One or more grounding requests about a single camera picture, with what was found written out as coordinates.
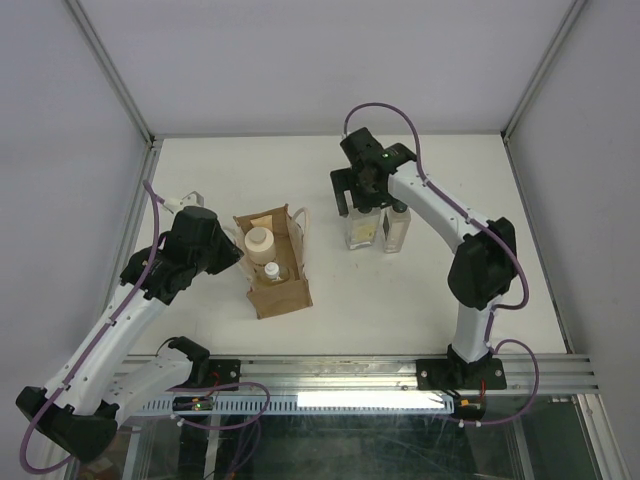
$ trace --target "white table surface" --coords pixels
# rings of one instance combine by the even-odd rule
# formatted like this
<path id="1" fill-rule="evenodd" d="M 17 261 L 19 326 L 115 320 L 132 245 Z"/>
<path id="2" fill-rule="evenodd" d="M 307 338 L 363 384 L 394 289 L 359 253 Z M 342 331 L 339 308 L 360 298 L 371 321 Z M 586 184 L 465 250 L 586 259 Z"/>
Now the white table surface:
<path id="1" fill-rule="evenodd" d="M 518 256 L 531 286 L 519 312 L 501 311 L 492 340 L 517 338 L 538 353 L 565 352 L 533 239 L 498 135 L 422 136 L 425 169 L 454 195 L 489 218 L 516 227 Z M 383 145 L 405 136 L 381 136 Z M 457 301 L 447 286 L 453 255 L 415 214 L 402 251 L 386 255 L 381 238 L 357 251 L 344 243 L 329 172 L 348 165 L 339 137 L 256 137 L 164 141 L 153 180 L 163 197 L 197 190 L 225 225 L 290 205 L 311 210 L 307 277 L 314 306 L 257 320 L 247 283 L 234 267 L 202 274 L 143 334 L 131 353 L 149 354 L 168 337 L 185 335 L 214 354 L 443 353 L 456 327 Z M 161 231 L 173 216 L 161 210 Z M 136 249 L 150 245 L 147 205 Z M 522 297 L 514 280 L 505 301 Z M 503 352 L 517 352 L 505 347 Z"/>

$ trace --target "label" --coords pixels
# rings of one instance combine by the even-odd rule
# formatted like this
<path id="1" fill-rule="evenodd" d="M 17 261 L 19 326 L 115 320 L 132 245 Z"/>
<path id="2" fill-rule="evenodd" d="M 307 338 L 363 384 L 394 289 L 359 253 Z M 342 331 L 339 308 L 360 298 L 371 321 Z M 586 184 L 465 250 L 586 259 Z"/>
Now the label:
<path id="1" fill-rule="evenodd" d="M 368 242 L 373 240 L 376 233 L 375 225 L 364 225 L 353 230 L 353 240 L 356 243 Z"/>
<path id="2" fill-rule="evenodd" d="M 384 220 L 382 221 L 382 230 L 384 231 L 384 238 L 387 238 L 389 236 L 389 216 L 385 213 L 384 214 Z"/>

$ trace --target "glass panel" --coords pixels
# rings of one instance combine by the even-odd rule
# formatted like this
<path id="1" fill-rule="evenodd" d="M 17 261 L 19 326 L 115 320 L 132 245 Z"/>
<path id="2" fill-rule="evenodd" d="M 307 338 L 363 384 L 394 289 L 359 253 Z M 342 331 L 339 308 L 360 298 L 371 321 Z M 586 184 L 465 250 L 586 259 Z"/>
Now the glass panel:
<path id="1" fill-rule="evenodd" d="M 488 397 L 485 418 L 523 397 Z M 232 425 L 238 415 L 190 416 Z M 170 419 L 133 419 L 82 480 L 596 479 L 578 410 L 539 397 L 521 421 L 481 428 L 420 415 L 265 415 L 259 425 L 208 432 Z"/>

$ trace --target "bottle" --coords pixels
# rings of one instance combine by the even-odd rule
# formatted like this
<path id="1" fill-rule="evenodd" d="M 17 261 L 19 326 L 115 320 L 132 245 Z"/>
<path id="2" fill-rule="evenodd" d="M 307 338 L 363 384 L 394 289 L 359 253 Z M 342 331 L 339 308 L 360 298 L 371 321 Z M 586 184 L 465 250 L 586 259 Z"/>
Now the bottle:
<path id="1" fill-rule="evenodd" d="M 261 287 L 273 287 L 289 281 L 289 278 L 289 269 L 287 267 L 280 266 L 275 262 L 269 262 L 258 274 L 258 284 Z"/>
<path id="2" fill-rule="evenodd" d="M 406 204 L 396 202 L 384 212 L 382 232 L 384 235 L 384 253 L 397 253 L 402 248 L 404 237 L 409 230 L 411 213 Z"/>
<path id="3" fill-rule="evenodd" d="M 276 244 L 273 232 L 265 227 L 254 227 L 244 237 L 244 245 L 251 261 L 263 266 L 276 259 Z"/>
<path id="4" fill-rule="evenodd" d="M 380 225 L 379 208 L 349 207 L 347 217 L 347 247 L 349 250 L 370 247 L 376 240 L 376 233 Z"/>

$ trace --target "clear bottle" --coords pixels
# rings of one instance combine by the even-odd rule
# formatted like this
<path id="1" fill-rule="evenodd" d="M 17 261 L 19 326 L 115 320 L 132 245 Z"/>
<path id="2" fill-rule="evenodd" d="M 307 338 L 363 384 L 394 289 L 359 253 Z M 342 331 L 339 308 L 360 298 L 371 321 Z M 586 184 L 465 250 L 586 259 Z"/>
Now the clear bottle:
<path id="1" fill-rule="evenodd" d="M 273 287 L 289 281 L 289 269 L 275 262 L 269 262 L 258 273 L 258 285 L 261 287 Z"/>
<path id="2" fill-rule="evenodd" d="M 349 250 L 373 245 L 380 225 L 380 213 L 379 208 L 349 207 L 346 235 Z"/>
<path id="3" fill-rule="evenodd" d="M 411 223 L 411 213 L 406 204 L 396 202 L 385 210 L 382 221 L 384 253 L 397 253 L 402 249 L 409 223 Z"/>

